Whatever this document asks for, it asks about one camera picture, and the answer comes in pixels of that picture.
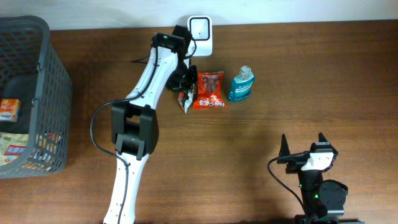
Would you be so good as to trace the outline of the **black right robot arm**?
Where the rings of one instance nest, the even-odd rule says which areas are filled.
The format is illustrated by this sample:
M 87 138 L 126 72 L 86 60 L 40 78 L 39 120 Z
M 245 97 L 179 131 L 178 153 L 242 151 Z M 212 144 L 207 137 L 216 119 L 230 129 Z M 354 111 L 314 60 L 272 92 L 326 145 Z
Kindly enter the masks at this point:
M 292 154 L 286 136 L 281 137 L 279 155 L 272 162 L 285 164 L 286 174 L 297 174 L 301 197 L 294 194 L 303 209 L 303 215 L 296 215 L 293 223 L 298 224 L 340 224 L 361 223 L 358 219 L 342 219 L 344 204 L 349 188 L 337 180 L 325 180 L 323 173 L 333 167 L 338 151 L 324 137 L 318 134 L 318 141 L 308 151 Z

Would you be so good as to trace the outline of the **yellow chip bag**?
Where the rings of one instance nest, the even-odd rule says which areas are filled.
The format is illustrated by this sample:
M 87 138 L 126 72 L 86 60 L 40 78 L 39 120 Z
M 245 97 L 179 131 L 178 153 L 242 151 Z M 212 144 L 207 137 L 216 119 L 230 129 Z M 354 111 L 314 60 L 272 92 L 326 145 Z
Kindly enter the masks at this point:
M 18 159 L 26 150 L 28 140 L 28 134 L 1 132 L 1 166 Z

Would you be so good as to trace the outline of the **small orange box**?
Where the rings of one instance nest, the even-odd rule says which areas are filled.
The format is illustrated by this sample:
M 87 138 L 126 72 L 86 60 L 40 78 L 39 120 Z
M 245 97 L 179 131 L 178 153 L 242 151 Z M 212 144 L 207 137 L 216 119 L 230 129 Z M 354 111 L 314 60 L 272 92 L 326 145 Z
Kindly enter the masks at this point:
M 1 100 L 1 121 L 16 122 L 20 107 L 21 101 L 19 99 L 3 98 Z

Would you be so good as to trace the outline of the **red snack bag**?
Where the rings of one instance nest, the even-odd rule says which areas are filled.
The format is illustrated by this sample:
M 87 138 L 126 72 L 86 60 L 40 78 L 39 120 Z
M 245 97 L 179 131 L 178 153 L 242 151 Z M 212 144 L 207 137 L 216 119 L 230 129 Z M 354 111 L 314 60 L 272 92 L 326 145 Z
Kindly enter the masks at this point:
M 223 78 L 223 71 L 198 74 L 197 99 L 193 103 L 193 109 L 227 108 L 221 96 Z

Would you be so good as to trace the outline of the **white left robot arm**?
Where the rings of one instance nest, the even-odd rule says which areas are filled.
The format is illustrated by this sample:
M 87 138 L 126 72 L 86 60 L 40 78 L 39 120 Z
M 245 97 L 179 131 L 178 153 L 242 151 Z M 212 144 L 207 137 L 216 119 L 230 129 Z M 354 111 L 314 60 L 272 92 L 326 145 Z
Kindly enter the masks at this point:
M 154 34 L 149 59 L 137 85 L 111 106 L 111 138 L 117 160 L 111 202 L 104 223 L 134 223 L 141 176 L 159 140 L 156 107 L 164 89 L 181 92 L 197 82 L 197 68 L 187 65 L 194 37 L 188 27 Z

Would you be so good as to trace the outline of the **blue mouthwash bottle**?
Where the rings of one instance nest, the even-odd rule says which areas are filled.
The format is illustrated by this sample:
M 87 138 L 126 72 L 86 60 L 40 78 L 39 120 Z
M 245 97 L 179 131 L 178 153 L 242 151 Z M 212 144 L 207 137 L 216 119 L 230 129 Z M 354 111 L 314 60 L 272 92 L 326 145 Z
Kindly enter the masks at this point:
M 228 99 L 231 102 L 242 101 L 251 94 L 251 87 L 255 81 L 255 76 L 249 66 L 241 67 L 239 73 L 231 82 L 231 90 Z

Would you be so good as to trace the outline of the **silver foil packet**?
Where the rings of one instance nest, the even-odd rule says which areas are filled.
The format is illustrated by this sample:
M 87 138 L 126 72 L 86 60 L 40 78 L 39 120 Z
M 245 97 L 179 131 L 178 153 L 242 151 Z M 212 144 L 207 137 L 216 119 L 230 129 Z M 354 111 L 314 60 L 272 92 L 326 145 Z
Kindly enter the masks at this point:
M 183 112 L 187 114 L 189 107 L 193 104 L 194 91 L 193 88 L 184 90 L 178 95 L 178 103 L 181 106 Z

